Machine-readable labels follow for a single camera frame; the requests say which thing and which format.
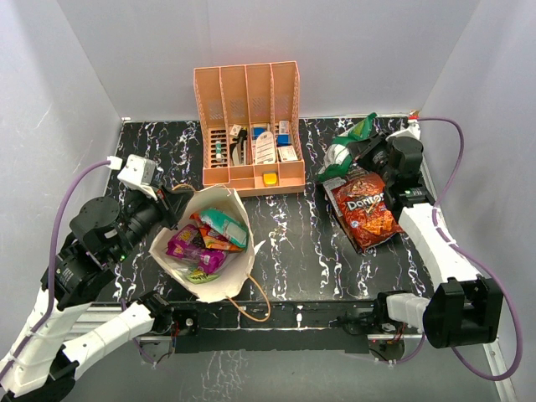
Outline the green chips bag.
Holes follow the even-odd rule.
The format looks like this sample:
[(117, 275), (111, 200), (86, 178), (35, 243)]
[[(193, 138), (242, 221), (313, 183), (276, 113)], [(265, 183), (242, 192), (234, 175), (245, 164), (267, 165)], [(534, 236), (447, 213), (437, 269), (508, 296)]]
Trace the green chips bag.
[(317, 175), (317, 181), (319, 183), (347, 174), (356, 157), (350, 154), (349, 143), (363, 141), (371, 137), (371, 131), (376, 117), (377, 114), (375, 112), (370, 113), (357, 125), (333, 139), (332, 144), (326, 150), (323, 165)]

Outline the brown kettle chips bag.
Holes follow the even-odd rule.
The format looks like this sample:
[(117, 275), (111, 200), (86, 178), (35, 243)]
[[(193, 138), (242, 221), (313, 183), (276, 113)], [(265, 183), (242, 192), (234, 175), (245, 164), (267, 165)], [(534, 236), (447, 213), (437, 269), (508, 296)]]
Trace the brown kettle chips bag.
[(367, 173), (368, 172), (365, 169), (359, 166), (354, 166), (354, 167), (351, 167), (348, 173), (342, 178), (341, 177), (330, 178), (322, 183), (322, 189), (327, 196), (328, 202), (331, 205), (333, 216), (339, 223), (344, 234), (348, 237), (348, 240), (350, 241), (353, 248), (358, 253), (364, 253), (366, 249), (363, 248), (352, 235), (350, 227), (347, 225), (343, 217), (343, 213), (338, 207), (338, 202), (336, 200), (336, 192), (338, 191), (338, 188), (342, 187), (343, 185), (346, 185), (347, 183), (357, 178), (361, 178), (362, 176), (365, 176)]

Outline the red doritos bag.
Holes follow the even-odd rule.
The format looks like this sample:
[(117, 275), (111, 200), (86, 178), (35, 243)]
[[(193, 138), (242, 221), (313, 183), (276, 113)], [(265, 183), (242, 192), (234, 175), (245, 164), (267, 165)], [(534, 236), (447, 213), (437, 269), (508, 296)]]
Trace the red doritos bag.
[(384, 202), (384, 182), (367, 173), (336, 192), (338, 207), (356, 241), (366, 250), (404, 231)]

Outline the brown paper bag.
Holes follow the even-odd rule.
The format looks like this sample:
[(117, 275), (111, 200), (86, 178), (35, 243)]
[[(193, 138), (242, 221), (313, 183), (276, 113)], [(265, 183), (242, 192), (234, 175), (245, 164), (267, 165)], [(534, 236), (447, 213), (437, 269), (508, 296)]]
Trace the brown paper bag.
[(245, 232), (248, 235), (248, 244), (245, 247), (245, 251), (225, 262), (218, 272), (218, 278), (204, 284), (193, 284), (187, 280), (187, 265), (165, 254), (167, 242), (178, 232), (177, 229), (163, 228), (151, 244), (150, 255), (175, 281), (196, 296), (199, 302), (213, 303), (228, 300), (241, 314), (250, 320), (266, 322), (271, 317), (271, 305), (267, 306), (265, 316), (258, 318), (250, 315), (233, 301), (233, 298), (239, 295), (245, 281), (253, 279), (251, 271), (255, 261), (255, 247), (253, 245), (250, 221), (238, 193), (233, 189), (226, 188), (224, 185), (214, 185), (196, 191), (189, 200), (183, 217), (177, 221), (178, 227), (189, 223), (191, 214), (203, 208), (218, 206), (221, 206), (223, 211), (229, 213), (231, 217), (237, 218), (238, 222), (245, 226)]

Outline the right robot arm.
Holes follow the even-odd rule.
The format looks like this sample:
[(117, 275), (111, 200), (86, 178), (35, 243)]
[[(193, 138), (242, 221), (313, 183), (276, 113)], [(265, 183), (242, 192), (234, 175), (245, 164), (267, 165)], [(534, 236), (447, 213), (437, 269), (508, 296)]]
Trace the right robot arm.
[(448, 239), (421, 172), (423, 144), (414, 137), (380, 133), (351, 143), (349, 151), (361, 168), (380, 176), (385, 206), (410, 237), (434, 286), (430, 299), (403, 291), (379, 294), (374, 325), (393, 332), (404, 322), (424, 333), (434, 348), (493, 342), (503, 292)]

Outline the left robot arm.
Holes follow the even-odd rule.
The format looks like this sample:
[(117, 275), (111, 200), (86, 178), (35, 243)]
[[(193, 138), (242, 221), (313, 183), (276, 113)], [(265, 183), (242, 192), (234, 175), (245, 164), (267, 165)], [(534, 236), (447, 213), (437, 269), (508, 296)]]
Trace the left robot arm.
[(156, 291), (121, 314), (69, 340), (71, 328), (115, 275), (113, 268), (155, 227), (176, 228), (194, 191), (160, 186), (155, 197), (130, 190), (124, 204), (109, 197), (86, 202), (41, 279), (34, 308), (1, 361), (5, 401), (61, 401), (93, 364), (147, 332), (173, 325), (173, 307)]

